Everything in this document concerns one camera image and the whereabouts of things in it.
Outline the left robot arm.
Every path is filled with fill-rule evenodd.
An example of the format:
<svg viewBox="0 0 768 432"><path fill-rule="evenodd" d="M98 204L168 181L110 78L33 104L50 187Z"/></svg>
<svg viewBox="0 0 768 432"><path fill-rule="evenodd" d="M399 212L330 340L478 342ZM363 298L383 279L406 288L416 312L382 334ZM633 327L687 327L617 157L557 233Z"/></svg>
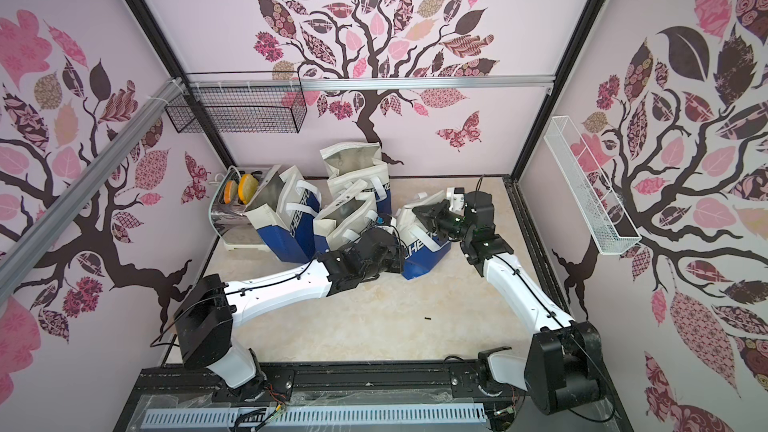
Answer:
<svg viewBox="0 0 768 432"><path fill-rule="evenodd" d="M405 263L402 241L389 227L373 227L355 241L315 255L285 272L243 281L203 277L181 303L169 325L177 338L182 366L206 369L237 389L256 379L255 353L233 331L248 321L299 302L355 289L383 272L399 273Z"/></svg>

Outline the blue takeout bag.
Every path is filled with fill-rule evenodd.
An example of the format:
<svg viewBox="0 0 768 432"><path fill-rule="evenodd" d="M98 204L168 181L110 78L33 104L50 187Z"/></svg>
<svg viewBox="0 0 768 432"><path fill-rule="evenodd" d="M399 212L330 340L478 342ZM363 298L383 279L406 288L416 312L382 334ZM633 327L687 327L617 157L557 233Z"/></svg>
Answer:
<svg viewBox="0 0 768 432"><path fill-rule="evenodd" d="M313 222L322 202L318 187L297 166L272 166L244 215L282 262L305 263L315 255Z"/></svg>
<svg viewBox="0 0 768 432"><path fill-rule="evenodd" d="M322 254L356 242L378 218L375 193L357 180L313 219L316 252Z"/></svg>

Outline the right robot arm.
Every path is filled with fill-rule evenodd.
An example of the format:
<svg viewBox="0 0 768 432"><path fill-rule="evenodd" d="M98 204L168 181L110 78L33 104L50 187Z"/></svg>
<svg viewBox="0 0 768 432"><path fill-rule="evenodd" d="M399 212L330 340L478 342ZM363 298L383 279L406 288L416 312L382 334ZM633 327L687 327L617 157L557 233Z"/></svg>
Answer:
<svg viewBox="0 0 768 432"><path fill-rule="evenodd" d="M491 284L531 334L527 355L490 352L490 378L523 390L545 415L606 399L616 404L605 372L601 337L587 321L559 307L524 270L513 248L496 232L489 193L454 194L412 208L428 234L460 245L467 262Z"/></svg>

